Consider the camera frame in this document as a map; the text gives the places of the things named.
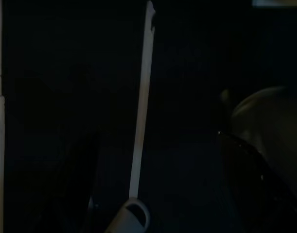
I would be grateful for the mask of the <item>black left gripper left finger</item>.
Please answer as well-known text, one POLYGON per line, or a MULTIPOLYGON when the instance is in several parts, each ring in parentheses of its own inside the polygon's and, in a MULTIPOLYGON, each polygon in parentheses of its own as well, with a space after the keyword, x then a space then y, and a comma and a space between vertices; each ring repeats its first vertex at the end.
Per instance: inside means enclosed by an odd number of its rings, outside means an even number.
POLYGON ((26 181, 27 233, 79 233, 87 218, 98 164, 99 134, 90 131, 37 161, 26 181))

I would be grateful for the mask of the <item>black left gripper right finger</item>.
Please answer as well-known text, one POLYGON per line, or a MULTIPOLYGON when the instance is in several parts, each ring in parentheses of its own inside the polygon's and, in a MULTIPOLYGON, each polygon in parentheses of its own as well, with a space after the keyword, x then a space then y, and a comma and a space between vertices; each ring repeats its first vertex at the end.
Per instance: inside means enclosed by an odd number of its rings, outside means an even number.
POLYGON ((297 233, 297 199, 246 141, 218 133, 223 170, 247 233, 297 233))

